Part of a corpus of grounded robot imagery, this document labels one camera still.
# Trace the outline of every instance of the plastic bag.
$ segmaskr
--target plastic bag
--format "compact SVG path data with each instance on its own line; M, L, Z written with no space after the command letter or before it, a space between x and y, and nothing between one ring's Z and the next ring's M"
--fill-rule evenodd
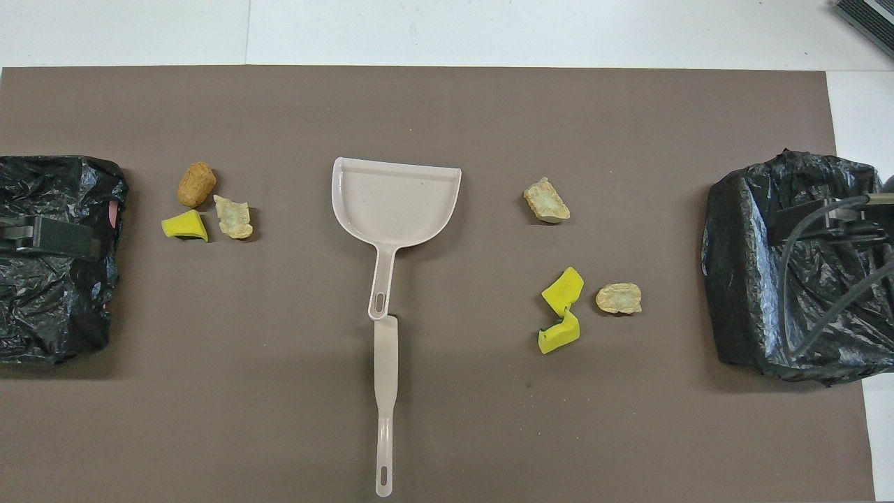
M734 171L711 188L702 272L722 362L827 386L894 367L894 292L888 280L849 304L803 354L791 357L783 351L788 342L780 330L781 247L770 246L766 225L779 209L880 191L872 166L788 150ZM797 242L787 274L784 314L789 341L803 340L835 301L891 259L887 244L861 248Z
M79 224L94 245L90 258L0 251L0 362L57 363L108 344L127 191L110 161L0 157L0 217Z

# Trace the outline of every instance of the dustpan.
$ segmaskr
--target dustpan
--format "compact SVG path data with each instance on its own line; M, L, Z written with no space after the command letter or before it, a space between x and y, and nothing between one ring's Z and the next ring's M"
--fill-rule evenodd
M335 159L335 216L346 231L376 250L367 310L372 320L388 314L394 255L444 229L456 206L461 175L455 167Z
M392 438L397 398L397 319L388 316L394 256L400 248L435 237L453 214L462 172L337 158L333 210L342 227L375 246L375 272L367 312L374 321L375 402L379 409L375 493L392 493Z

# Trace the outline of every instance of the white table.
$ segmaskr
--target white table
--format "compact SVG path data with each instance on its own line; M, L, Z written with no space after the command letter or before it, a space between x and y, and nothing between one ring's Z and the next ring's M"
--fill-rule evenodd
M819 70L838 154L894 175L894 60L826 0L0 2L0 68L123 64ZM863 388L894 499L894 374Z

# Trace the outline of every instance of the cable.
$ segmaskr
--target cable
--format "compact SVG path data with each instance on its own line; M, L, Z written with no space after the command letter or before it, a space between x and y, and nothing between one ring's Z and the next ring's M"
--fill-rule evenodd
M785 247L782 249L782 256L780 258L780 275L779 275L779 280L778 280L778 287L776 290L780 293L780 307L779 307L778 311L779 311L779 315L780 315L779 316L780 331L782 333L782 341L784 343L783 347L782 347L782 351L785 353L785 355L788 358L794 359L794 358L797 358L798 356L800 356L807 347L807 344L805 344L805 342L808 342L807 337L806 337L804 340L801 341L801 344L799 344L797 347L795 347L795 348L791 347L791 343L789 342L789 324L786 322L786 316L785 316L786 284L788 283L786 281L786 279L787 279L786 276L787 276L788 270L789 270L789 259L791 258L791 253L792 253L792 250L795 248L795 243L797 242L797 239L799 237L801 237L801 234L803 234L804 231L814 221L816 221L818 218L826 215L827 213L829 213L835 209L839 209L839 208L853 208L854 206L862 206L862 205L865 205L867 202L869 202L869 196L865 196L865 195L854 196L854 197L849 197L849 198L846 198L843 200L837 200L833 203L824 205L822 208L815 209L814 211L811 211L810 213L808 213L804 218L801 218L801 221L797 223L795 228L792 229L789 237L786 239Z
M842 311L845 310L846 307L850 305L857 297L865 293L866 290L869 290L876 281L879 281L883 277L886 277L889 274L894 273L894 262L889 262L881 269L876 269L872 274L867 277L864 277L857 283L852 286L850 290L844 295L842 295L835 303L826 311L821 318L816 321L816 324L813 328L810 329L810 333L804 337L804 340L801 341L801 344L795 348L794 354L801 354L805 351L805 349L811 345L817 337L820 336L822 330L826 328L827 325L832 323Z

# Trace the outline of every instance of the sponge piece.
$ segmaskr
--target sponge piece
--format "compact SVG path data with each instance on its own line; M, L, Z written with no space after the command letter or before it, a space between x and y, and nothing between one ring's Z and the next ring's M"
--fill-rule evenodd
M564 317L559 323L546 330L540 330L540 333L537 335L537 345L540 346L541 353L547 354L557 347L578 340L579 337L580 323L578 318L566 309Z
M557 316L564 316L571 304L578 301L580 292L584 289L584 278L574 268L567 268L561 273L559 279L543 290L540 295L546 303L555 311Z
M168 237L200 237L207 243L208 232L202 224L202 217L195 209L162 220L162 230Z

